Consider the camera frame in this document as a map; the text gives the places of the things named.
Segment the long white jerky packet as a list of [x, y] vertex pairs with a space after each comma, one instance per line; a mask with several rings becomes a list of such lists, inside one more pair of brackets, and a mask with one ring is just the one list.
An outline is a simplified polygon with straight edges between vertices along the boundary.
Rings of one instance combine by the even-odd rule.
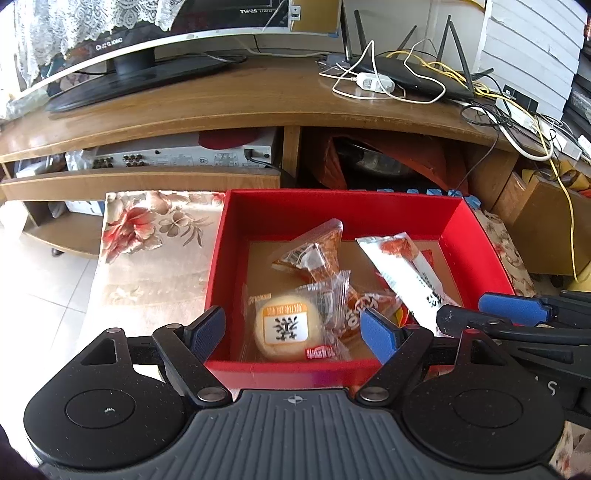
[[433, 267], [406, 233], [356, 238], [356, 243], [415, 318], [436, 337], [447, 337], [437, 322], [439, 310], [457, 303], [445, 292]]

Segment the round bun packet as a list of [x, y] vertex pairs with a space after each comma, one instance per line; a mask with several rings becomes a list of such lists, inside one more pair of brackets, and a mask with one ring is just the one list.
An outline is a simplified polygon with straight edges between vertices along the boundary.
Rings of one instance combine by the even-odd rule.
[[282, 294], [252, 296], [245, 305], [239, 359], [266, 362], [349, 361], [346, 298], [349, 272]]

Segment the brown clear snack packet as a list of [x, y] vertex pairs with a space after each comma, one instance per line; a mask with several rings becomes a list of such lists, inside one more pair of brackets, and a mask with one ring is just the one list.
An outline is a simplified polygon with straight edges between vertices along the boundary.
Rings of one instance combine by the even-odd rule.
[[335, 276], [339, 268], [339, 246], [344, 225], [337, 218], [322, 223], [288, 242], [270, 255], [276, 270], [293, 271], [317, 283]]

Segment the brown cardboard box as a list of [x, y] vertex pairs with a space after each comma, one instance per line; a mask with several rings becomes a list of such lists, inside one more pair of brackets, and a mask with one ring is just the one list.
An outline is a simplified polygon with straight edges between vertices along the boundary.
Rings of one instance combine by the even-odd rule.
[[494, 212], [505, 223], [528, 272], [578, 277], [590, 263], [590, 200], [556, 184], [513, 173]]

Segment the floral tablecloth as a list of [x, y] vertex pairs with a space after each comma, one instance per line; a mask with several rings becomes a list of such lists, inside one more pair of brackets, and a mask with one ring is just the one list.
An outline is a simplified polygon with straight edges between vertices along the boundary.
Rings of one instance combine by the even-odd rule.
[[[226, 194], [109, 194], [92, 287], [95, 311], [125, 324], [159, 325], [204, 310]], [[479, 209], [475, 199], [461, 200], [495, 248], [514, 288], [511, 294], [533, 296], [533, 282], [502, 221]]]

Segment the red cardboard box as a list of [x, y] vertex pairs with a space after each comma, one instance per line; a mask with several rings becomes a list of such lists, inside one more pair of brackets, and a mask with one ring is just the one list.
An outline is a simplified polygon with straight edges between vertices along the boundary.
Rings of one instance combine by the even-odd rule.
[[514, 288], [495, 248], [461, 199], [418, 194], [332, 190], [231, 190], [226, 194], [209, 274], [207, 306], [225, 312], [224, 338], [209, 357], [209, 370], [229, 389], [359, 387], [380, 367], [355, 338], [352, 359], [273, 363], [246, 347], [245, 303], [249, 297], [283, 293], [304, 284], [296, 272], [273, 269], [280, 246], [325, 221], [344, 225], [339, 264], [359, 290], [385, 288], [356, 239], [407, 233], [427, 253], [445, 292], [476, 309], [488, 292]]

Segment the silver AV receiver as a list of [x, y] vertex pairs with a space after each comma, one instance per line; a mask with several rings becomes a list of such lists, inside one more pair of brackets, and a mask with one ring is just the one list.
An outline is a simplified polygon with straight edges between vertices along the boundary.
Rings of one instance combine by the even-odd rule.
[[67, 169], [133, 167], [263, 168], [273, 162], [276, 128], [208, 130], [118, 142], [65, 154]]

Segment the wooden TV stand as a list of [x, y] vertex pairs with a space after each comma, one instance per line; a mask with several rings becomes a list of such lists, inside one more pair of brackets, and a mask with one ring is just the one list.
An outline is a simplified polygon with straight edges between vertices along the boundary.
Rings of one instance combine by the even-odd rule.
[[456, 187], [465, 169], [486, 208], [498, 201], [517, 152], [495, 132], [468, 124], [456, 105], [353, 100], [332, 93], [310, 60], [253, 59], [204, 78], [131, 94], [67, 113], [38, 109], [1, 132], [1, 192], [9, 200], [100, 200], [133, 189], [266, 188], [276, 173], [231, 169], [141, 167], [62, 172], [15, 180], [19, 160], [117, 142], [201, 130], [276, 127], [280, 161], [296, 178], [311, 165], [314, 133], [360, 133], [380, 145], [405, 141], [418, 170], [442, 187]]

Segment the black wifi router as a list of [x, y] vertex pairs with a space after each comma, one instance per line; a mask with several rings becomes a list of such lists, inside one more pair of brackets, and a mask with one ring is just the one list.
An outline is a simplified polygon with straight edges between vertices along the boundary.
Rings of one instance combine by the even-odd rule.
[[471, 102], [480, 94], [488, 92], [480, 79], [493, 70], [480, 73], [470, 70], [461, 39], [451, 18], [446, 20], [438, 44], [428, 36], [418, 36], [418, 26], [413, 25], [398, 46], [388, 43], [381, 50], [377, 46], [375, 34], [363, 25], [367, 13], [359, 9], [352, 13], [360, 53], [353, 54], [346, 11], [342, 10], [339, 28], [346, 59], [337, 65], [341, 72], [335, 77], [335, 81], [356, 83], [356, 75], [361, 72], [387, 75], [396, 83], [394, 92], [381, 94], [365, 91], [365, 97], [392, 99], [416, 105], [430, 105], [445, 98]]

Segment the white power adapter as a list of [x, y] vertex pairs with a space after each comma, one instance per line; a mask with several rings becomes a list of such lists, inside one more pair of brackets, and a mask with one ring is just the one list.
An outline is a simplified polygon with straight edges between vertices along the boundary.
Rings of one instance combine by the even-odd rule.
[[356, 75], [356, 85], [364, 91], [392, 94], [396, 83], [387, 75], [361, 72]]

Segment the black monitor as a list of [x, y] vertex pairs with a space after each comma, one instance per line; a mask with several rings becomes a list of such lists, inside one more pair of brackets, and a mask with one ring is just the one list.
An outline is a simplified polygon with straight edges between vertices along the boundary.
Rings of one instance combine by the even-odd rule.
[[170, 30], [139, 22], [83, 41], [42, 66], [22, 95], [39, 96], [50, 113], [65, 113], [224, 71], [242, 57], [190, 53], [158, 59], [156, 50], [211, 37], [290, 33], [302, 11], [294, 1], [184, 1]]

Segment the white lace cloth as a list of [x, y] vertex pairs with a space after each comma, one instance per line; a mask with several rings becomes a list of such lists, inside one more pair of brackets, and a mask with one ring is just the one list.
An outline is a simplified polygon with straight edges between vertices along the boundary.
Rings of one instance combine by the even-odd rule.
[[54, 56], [106, 32], [147, 22], [168, 31], [183, 0], [15, 1], [16, 58], [27, 86]]

